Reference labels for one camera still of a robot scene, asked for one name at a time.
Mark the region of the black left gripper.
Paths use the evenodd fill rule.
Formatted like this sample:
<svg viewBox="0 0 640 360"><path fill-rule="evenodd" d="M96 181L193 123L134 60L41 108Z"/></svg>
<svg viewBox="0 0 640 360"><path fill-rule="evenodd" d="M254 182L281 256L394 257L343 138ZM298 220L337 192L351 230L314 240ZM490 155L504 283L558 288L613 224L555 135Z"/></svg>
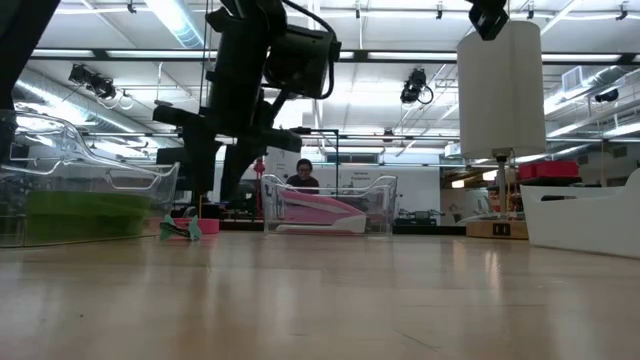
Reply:
<svg viewBox="0 0 640 360"><path fill-rule="evenodd" d="M261 88L268 42L264 35L242 30L222 33L211 83L208 110L199 115L159 105L153 111L157 122L183 127L184 148L192 181L191 203L198 205L214 187L219 134L283 150L299 150L302 139L273 127L277 108L264 100ZM220 200L230 201L249 166L265 154L265 147L230 145L220 185Z"/></svg>

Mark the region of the teal staple remover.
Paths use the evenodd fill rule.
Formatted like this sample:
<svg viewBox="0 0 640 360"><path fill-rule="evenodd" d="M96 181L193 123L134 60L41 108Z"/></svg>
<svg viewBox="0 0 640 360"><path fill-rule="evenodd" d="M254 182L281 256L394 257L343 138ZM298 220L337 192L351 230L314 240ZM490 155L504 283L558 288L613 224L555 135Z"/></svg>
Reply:
<svg viewBox="0 0 640 360"><path fill-rule="evenodd" d="M159 224L160 239L167 240L171 236L180 236L189 241L196 241L202 238L202 230L198 226L198 217L192 218L172 218L166 215Z"/></svg>

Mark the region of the pink and white stapler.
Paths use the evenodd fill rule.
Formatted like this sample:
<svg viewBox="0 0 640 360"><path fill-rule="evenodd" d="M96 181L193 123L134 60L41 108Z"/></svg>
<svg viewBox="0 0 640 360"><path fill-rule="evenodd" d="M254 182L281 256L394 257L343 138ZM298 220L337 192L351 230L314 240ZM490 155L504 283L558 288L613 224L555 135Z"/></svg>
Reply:
<svg viewBox="0 0 640 360"><path fill-rule="evenodd" d="M278 232L363 234L367 215L340 200L316 194L285 190Z"/></svg>

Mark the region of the green masking tape roll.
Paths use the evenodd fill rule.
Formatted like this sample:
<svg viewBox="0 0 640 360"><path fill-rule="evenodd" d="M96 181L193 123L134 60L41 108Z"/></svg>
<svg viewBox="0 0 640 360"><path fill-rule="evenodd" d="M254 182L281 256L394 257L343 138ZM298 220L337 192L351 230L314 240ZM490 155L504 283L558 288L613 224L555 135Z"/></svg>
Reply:
<svg viewBox="0 0 640 360"><path fill-rule="evenodd" d="M135 237L143 233L143 217L34 215L27 218L28 245L73 243Z"/></svg>
<svg viewBox="0 0 640 360"><path fill-rule="evenodd" d="M26 219L34 215L133 216L145 218L152 200L145 196L75 192L37 191L28 195Z"/></svg>

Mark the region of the black monitor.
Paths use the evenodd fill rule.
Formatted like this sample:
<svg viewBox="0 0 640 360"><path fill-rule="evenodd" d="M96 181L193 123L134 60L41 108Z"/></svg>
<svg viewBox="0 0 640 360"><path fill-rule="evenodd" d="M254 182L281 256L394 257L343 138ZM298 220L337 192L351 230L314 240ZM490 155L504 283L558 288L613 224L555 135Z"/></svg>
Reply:
<svg viewBox="0 0 640 360"><path fill-rule="evenodd" d="M156 154L157 165L173 165L175 163L185 163L188 161L186 149L183 147L160 148Z"/></svg>

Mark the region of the person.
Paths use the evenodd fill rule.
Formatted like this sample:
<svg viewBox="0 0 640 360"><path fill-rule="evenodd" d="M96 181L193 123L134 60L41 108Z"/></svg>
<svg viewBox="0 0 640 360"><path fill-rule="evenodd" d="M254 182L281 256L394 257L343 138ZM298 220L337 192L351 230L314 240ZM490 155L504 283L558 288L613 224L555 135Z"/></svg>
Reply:
<svg viewBox="0 0 640 360"><path fill-rule="evenodd" d="M301 193L318 194L319 182L312 176L312 171L311 161L301 158L296 164L296 174L289 177L286 184Z"/></svg>

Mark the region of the overhead light bar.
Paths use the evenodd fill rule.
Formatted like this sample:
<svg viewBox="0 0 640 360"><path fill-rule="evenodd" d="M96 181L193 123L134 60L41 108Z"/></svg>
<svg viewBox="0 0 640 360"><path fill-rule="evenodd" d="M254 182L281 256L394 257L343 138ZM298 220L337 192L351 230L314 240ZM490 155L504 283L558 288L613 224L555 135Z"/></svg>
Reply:
<svg viewBox="0 0 640 360"><path fill-rule="evenodd" d="M148 62L195 62L215 59L216 51L207 50L131 50L131 49L64 49L39 48L33 51L33 60L68 61L148 61ZM640 53L543 53L545 65L640 65ZM343 63L441 63L454 64L457 54L452 51L341 51L339 62Z"/></svg>

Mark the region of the clear plastic bin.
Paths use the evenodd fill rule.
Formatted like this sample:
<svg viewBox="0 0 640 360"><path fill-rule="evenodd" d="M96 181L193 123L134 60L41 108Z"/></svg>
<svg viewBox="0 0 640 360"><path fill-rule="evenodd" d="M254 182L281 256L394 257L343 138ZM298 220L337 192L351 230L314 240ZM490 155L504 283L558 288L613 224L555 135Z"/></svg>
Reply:
<svg viewBox="0 0 640 360"><path fill-rule="evenodd" d="M335 187L319 187L316 195L332 197L351 205L367 215L366 229L363 234L330 234L330 233L298 233L278 232L279 217L283 214L284 205L280 194L285 190L296 191L275 175L265 175L261 181L261 203L264 230L267 233L301 234L301 235L389 235L393 230L397 178L384 175L376 178L364 187L339 187L335 197Z"/></svg>
<svg viewBox="0 0 640 360"><path fill-rule="evenodd" d="M139 236L153 234L172 208L179 169L177 163L141 167L100 157L67 121L0 110L0 248L68 244L27 244L27 198L37 191L148 197L152 205Z"/></svg>

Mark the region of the red storage box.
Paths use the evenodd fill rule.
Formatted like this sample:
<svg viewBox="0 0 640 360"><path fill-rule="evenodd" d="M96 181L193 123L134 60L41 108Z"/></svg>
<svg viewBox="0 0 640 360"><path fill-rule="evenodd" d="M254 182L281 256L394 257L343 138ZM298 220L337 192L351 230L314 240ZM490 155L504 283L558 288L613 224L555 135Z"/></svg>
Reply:
<svg viewBox="0 0 640 360"><path fill-rule="evenodd" d="M568 186L581 181L573 161L545 161L519 166L518 183L531 186Z"/></svg>

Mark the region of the white plastic bin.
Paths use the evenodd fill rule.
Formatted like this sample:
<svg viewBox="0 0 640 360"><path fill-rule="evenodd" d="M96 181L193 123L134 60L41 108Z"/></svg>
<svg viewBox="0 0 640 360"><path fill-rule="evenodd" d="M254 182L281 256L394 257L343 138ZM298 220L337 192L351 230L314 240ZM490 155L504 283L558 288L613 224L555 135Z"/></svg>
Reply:
<svg viewBox="0 0 640 360"><path fill-rule="evenodd" d="M640 259L640 168L622 187L521 188L534 246Z"/></svg>

